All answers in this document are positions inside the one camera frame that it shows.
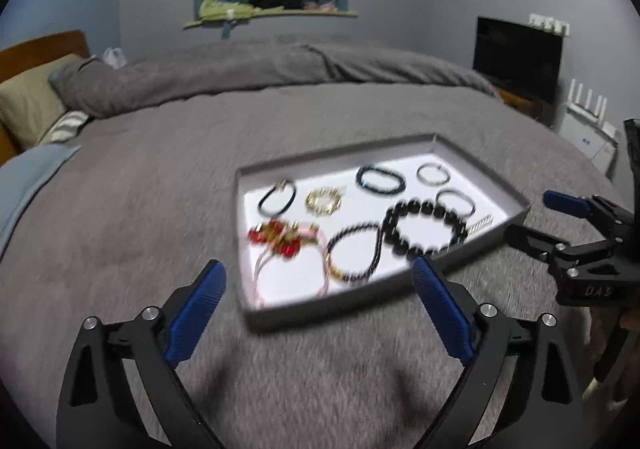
jewelry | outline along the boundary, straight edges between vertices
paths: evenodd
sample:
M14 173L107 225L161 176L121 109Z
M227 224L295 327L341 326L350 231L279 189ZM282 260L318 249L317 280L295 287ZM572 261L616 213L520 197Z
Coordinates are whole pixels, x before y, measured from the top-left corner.
M381 174L383 176L388 176L390 178L395 178L398 181L398 187L394 187L391 189L384 189L377 187L375 185L369 184L369 182L365 182L362 177L367 172L374 172ZM356 184L362 187L364 190L369 191L371 193L379 194L382 196L393 196L396 194L400 194L402 191L406 189L406 180L404 176L395 171L391 171L389 169L376 168L375 166L364 166L363 168L358 169L358 174L356 175Z
M493 222L494 217L492 217L491 214L487 214L487 216L482 218L482 220L478 220L478 222L474 223L473 225L469 225L466 230L469 233L469 236L471 236L472 234L475 234L478 231L481 231L482 229L488 227Z
M423 214L423 216L432 216L434 220L443 220L445 225L451 227L451 240L441 248L430 247L426 251L421 245L409 246L409 240L401 236L398 230L398 219L407 216L407 214ZM448 250L449 247L462 243L468 236L465 220L459 217L455 211L447 210L445 206L433 203L431 200L420 202L417 198L408 202L399 201L395 206L389 207L382 222L382 232L384 242L393 247L393 254L404 256L409 262L413 262L422 255L433 257L441 250Z
M276 191L283 192L284 188L286 188L287 186L289 186L289 187L291 187L293 189L293 193L291 195L291 198L289 198L289 201L287 202L286 206L284 206L282 209L280 209L279 211L276 211L274 213L270 213L270 212L265 211L264 209L262 209L262 206L266 202L267 198L269 198ZM261 216L264 216L265 218L275 218L276 216L280 216L280 215L286 213L289 210L289 208L291 207L291 204L293 203L293 200L296 199L296 193L297 192L298 192L298 189L296 188L296 184L294 184L292 181L283 180L282 182L279 182L278 184L274 185L266 195L264 195L262 197L262 200L260 200L260 202L258 202L258 213L260 213Z
M366 270L360 273L353 272L344 272L343 270L336 269L332 264L331 253L334 250L334 247L338 244L338 242L345 238L346 236L350 236L354 233L358 233L360 231L376 231L376 248L373 254L373 260L369 264ZM380 254L382 252L382 230L380 229L380 224L378 223L365 223L352 225L351 227L347 227L346 229L341 230L337 235L329 240L329 243L326 245L326 249L324 250L324 266L325 272L327 272L331 277L338 279L339 281L344 281L347 283L352 283L354 281L364 281L369 279L371 274L373 274L378 268L378 264L380 263Z
M436 171L441 172L444 175L444 180L427 180L421 171L425 168L435 168ZM445 185L449 183L451 180L451 174L447 168L445 168L442 164L436 164L435 162L427 162L426 164L422 164L418 171L415 172L415 177L425 185L429 187L438 187L440 185Z
M326 248L326 238L317 224L301 224L299 222L285 222L270 220L267 223L258 224L249 230L247 237L254 244L265 244L266 248L255 262L254 269L254 296L258 307L264 306L264 299L258 291L258 279L260 271L275 256L280 255L285 259L292 259L298 255L300 249L307 245L317 246L322 253ZM317 297L324 296L329 290L329 276L323 265L324 283Z
M461 200L464 200L466 203L468 203L471 206L471 210L466 214L460 214L460 218L466 220L467 218L471 217L473 213L476 212L476 203L473 200L471 200L471 198L469 198L462 191L458 191L457 189L442 189L438 191L438 194L436 194L436 204L440 203L440 198L442 198L444 195L447 195L447 194L452 194L454 196L457 196L458 198L460 198Z
M314 189L306 196L306 210L316 216L331 216L342 205L342 194L333 187Z

tray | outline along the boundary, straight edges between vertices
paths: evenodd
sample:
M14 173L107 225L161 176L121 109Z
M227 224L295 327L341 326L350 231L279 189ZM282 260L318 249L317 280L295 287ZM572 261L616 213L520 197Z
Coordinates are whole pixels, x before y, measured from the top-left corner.
M416 178L417 168L425 162L442 164L450 172L450 181L439 187L428 187ZM355 181L361 166L376 165L400 172L406 179L406 190L396 196L379 196L360 188ZM429 179L433 171L424 171ZM475 255L486 251L502 239L507 225L522 223L530 204L495 172L482 165L461 148L437 134L402 139L382 140L324 152L293 156L265 164L241 168L236 173L236 246L241 281L236 285L238 298L248 325L253 329L272 330L311 320L321 320L364 304L380 302L411 289L410 264L391 253L383 245L376 272L365 283L343 283L331 280L326 295L316 294L324 282L322 252L315 246L304 247L294 259L275 257L260 272L258 288L264 305L258 306L254 293L254 267L264 250L252 245L247 232L268 219L257 210L260 199L277 182L295 181L297 196L291 207L279 219L315 222L327 238L341 229L361 222L382 222L387 208L399 200L434 199L439 190L455 188L471 197L476 212L467 219L467 227L486 216L489 225L469 235L466 241L441 251L434 257L441 270L450 270ZM367 175L367 181L377 185L393 185L389 179ZM338 187L343 192L340 210L328 217L315 217L305 208L309 191L320 187ZM274 193L265 208L282 207L290 193ZM455 197L443 198L443 203L461 213L467 204ZM450 229L442 221L423 216L407 216L398 225L411 243L425 249L442 246L449 241ZM342 270L364 270L373 254L375 232L363 232L345 238L332 253L334 264Z

wall socket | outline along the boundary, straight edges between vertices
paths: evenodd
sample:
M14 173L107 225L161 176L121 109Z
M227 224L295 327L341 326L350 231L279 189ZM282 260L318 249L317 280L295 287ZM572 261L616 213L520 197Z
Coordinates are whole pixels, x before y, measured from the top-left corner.
M539 28L540 30L553 32L558 36L567 37L571 31L571 25L569 25L569 23L556 20L553 16L541 16L540 14L530 14L529 25Z

white plastic bag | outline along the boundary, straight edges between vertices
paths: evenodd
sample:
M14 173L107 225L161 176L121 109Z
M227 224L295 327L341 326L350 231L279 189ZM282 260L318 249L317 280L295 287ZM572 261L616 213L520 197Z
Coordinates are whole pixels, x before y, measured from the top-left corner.
M116 70L127 64L127 57L121 48L108 47L102 54L102 60Z

silver ring bracelet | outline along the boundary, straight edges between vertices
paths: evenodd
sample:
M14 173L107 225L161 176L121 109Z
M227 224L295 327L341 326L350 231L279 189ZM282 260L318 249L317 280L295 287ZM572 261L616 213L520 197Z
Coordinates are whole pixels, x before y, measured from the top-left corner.
M427 180L422 174L422 170L425 168L433 168L439 173L444 175L444 180ZM448 184L451 180L451 174L447 168L445 168L442 164L436 164L435 162L427 162L426 164L422 164L420 168L415 172L415 177L425 185L429 187L439 187L441 185Z
M457 189L442 189L438 191L438 194L436 194L436 204L444 205L442 202L440 202L440 199L443 196L446 196L449 194L460 198L460 200L464 200L466 203L468 203L471 206L471 210L466 214L462 214L458 212L458 210L451 205L445 206L445 207L453 209L456 212L456 214L463 220L466 220L468 217L473 216L473 214L476 212L476 203L473 200L471 200L471 198L468 197L466 194L464 194L462 191L458 191Z

